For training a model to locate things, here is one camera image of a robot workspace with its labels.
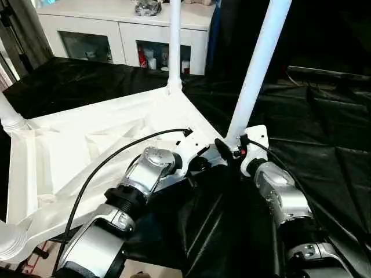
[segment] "white metal pole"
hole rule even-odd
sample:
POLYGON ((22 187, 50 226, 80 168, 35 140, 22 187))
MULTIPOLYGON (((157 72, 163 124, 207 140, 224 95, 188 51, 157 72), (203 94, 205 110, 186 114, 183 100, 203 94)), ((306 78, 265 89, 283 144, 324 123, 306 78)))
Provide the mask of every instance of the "white metal pole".
POLYGON ((255 101, 259 94, 269 63, 292 0, 270 0, 267 13, 261 26, 248 72, 243 82, 232 121, 226 136, 227 144, 235 148, 238 144, 237 137, 246 128, 255 101))
POLYGON ((170 1, 170 45, 168 87, 181 89, 180 79, 180 0, 170 1))
POLYGON ((0 92, 0 121, 6 132, 26 128, 26 121, 14 110, 2 92, 0 92))

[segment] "curtain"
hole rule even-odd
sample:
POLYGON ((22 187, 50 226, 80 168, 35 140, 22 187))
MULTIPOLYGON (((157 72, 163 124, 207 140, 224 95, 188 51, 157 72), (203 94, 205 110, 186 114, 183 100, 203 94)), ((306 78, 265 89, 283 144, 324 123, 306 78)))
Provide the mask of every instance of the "curtain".
POLYGON ((0 36, 20 77, 53 57, 30 0, 0 0, 0 36))

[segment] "black plastic sheet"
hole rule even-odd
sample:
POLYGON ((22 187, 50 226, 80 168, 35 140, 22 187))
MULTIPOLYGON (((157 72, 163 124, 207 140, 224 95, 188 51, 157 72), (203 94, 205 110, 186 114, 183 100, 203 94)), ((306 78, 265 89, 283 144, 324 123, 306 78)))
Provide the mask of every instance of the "black plastic sheet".
MULTIPOLYGON (((33 118, 156 89, 167 78, 166 72, 55 58, 5 94, 33 118)), ((203 76, 183 80, 188 98, 225 135, 241 84, 203 76)), ((264 85, 249 122, 267 126, 270 148, 297 175, 320 223, 364 277, 371 273, 370 112, 371 93, 364 89, 264 85)), ((10 139, 2 132, 0 140, 4 219, 10 139)), ((187 277, 248 277, 254 273, 249 268, 261 277, 272 273, 269 213, 253 186, 228 178, 228 171, 195 177, 197 189, 185 181, 156 194, 151 214, 128 242, 129 256, 180 268, 187 277)))

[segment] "white cabinet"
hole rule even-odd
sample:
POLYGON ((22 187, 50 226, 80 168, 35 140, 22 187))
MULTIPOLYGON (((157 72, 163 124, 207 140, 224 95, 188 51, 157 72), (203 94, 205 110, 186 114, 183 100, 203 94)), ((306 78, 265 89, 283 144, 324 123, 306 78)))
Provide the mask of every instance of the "white cabinet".
POLYGON ((126 64, 117 22, 44 14, 39 19, 55 56, 126 64))
MULTIPOLYGON (((152 17, 136 16, 131 0, 59 0, 38 9, 40 22, 57 57, 166 68, 170 5, 152 17)), ((214 6, 181 4, 181 59, 191 74, 205 73, 214 6)))

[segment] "red bottle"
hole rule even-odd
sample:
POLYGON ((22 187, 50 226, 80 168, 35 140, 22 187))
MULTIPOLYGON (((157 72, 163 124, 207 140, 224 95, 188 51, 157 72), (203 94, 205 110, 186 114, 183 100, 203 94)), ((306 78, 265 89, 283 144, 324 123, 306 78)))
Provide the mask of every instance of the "red bottle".
POLYGON ((146 56, 141 47, 138 47, 139 67, 147 68, 146 56))

